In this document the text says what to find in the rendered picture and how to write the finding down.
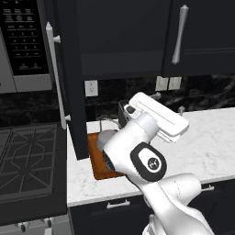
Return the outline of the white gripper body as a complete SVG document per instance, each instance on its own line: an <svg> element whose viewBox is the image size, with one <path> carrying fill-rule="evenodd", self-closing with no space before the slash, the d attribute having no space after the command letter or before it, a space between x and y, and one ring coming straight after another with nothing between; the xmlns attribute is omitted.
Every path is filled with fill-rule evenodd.
<svg viewBox="0 0 235 235"><path fill-rule="evenodd" d="M184 117L142 92L136 93L129 100L129 105L151 115L159 127L157 135L166 142L177 142L189 128L189 122Z"/></svg>

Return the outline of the grey kettle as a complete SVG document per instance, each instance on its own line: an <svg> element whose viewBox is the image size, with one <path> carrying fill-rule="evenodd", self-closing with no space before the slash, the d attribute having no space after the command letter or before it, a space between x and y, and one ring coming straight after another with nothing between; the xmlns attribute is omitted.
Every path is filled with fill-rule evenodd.
<svg viewBox="0 0 235 235"><path fill-rule="evenodd" d="M117 132L116 129L103 129L102 128L102 121L103 120L108 120L111 121L115 124L117 124L118 127L120 127L119 123L113 119L107 118L107 117L102 117L99 120L99 127L100 127L100 132L97 137L96 141L96 147L100 150L103 151L105 144L112 138L112 136Z"/></svg>

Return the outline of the dark upper cabinet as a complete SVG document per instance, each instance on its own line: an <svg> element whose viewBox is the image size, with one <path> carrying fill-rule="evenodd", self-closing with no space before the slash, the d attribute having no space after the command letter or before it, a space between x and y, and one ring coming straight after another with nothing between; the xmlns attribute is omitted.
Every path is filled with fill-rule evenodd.
<svg viewBox="0 0 235 235"><path fill-rule="evenodd" d="M82 75L157 75L171 0L77 0Z"/></svg>

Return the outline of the dark cabinet door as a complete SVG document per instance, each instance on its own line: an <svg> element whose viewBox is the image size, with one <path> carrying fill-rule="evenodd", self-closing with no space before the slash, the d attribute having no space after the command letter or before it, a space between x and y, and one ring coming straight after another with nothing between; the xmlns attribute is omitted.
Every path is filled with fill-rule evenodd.
<svg viewBox="0 0 235 235"><path fill-rule="evenodd" d="M180 61L172 64L179 12L189 7ZM235 0L172 0L162 63L164 77L235 73Z"/></svg>
<svg viewBox="0 0 235 235"><path fill-rule="evenodd" d="M76 159L86 159L89 154L76 0L39 0L39 3L45 23L50 23L53 36L61 40L53 46L62 101L65 113L71 117L69 129Z"/></svg>

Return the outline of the brown wooden tray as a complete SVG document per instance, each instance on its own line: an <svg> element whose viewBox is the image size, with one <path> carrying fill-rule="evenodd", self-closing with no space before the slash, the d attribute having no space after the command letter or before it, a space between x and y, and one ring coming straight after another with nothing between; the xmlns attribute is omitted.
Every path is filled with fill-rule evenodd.
<svg viewBox="0 0 235 235"><path fill-rule="evenodd" d="M106 162L103 159L103 153L96 147L96 141L99 133L90 133L87 135L88 151L96 180L104 180L122 176L122 173L116 173L106 168Z"/></svg>

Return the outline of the black toaster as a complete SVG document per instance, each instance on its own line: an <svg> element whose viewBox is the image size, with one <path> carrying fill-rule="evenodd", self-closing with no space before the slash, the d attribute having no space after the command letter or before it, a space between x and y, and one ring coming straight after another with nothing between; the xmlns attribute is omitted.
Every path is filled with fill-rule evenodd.
<svg viewBox="0 0 235 235"><path fill-rule="evenodd" d="M124 128L128 122L128 119L125 117L124 106L129 103L128 100L121 100L118 102L118 123L120 127Z"/></svg>

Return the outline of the dark drawer front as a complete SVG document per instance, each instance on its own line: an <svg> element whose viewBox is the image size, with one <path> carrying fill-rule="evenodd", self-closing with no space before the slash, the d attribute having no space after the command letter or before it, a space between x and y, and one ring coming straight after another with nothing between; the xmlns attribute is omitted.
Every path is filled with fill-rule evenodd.
<svg viewBox="0 0 235 235"><path fill-rule="evenodd" d="M106 205L130 201L128 207L106 209ZM73 235L141 235L149 223L151 209L143 196L132 196L69 209Z"/></svg>
<svg viewBox="0 0 235 235"><path fill-rule="evenodd" d="M235 235L235 179L203 184L215 186L213 191L202 192L189 206L204 215L215 235Z"/></svg>

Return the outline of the black and silver microwave oven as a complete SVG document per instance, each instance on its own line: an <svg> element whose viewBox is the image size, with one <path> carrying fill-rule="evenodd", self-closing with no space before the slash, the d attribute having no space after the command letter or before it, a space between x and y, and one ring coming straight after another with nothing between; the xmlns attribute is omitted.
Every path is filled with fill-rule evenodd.
<svg viewBox="0 0 235 235"><path fill-rule="evenodd" d="M0 94L51 90L44 0L0 0Z"/></svg>

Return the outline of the black gas stove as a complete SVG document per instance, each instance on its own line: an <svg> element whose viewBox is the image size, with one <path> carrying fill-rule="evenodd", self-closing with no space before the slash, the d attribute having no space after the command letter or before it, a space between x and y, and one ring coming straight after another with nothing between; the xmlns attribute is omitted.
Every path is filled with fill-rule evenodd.
<svg viewBox="0 0 235 235"><path fill-rule="evenodd" d="M42 235L67 213L66 141L59 123L0 129L0 235Z"/></svg>

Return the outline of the white wall socket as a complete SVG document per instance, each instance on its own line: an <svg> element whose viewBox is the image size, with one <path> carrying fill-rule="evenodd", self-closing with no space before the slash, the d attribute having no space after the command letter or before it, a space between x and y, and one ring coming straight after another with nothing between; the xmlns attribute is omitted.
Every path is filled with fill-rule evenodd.
<svg viewBox="0 0 235 235"><path fill-rule="evenodd" d="M179 90L181 87L182 78L181 77L171 77L168 89L169 90Z"/></svg>
<svg viewBox="0 0 235 235"><path fill-rule="evenodd" d="M156 85L155 85L155 90L156 91L166 91L168 87L168 78L163 78L161 76L158 76L156 79Z"/></svg>
<svg viewBox="0 0 235 235"><path fill-rule="evenodd" d="M84 90L86 97L98 96L98 81L97 80L85 81Z"/></svg>

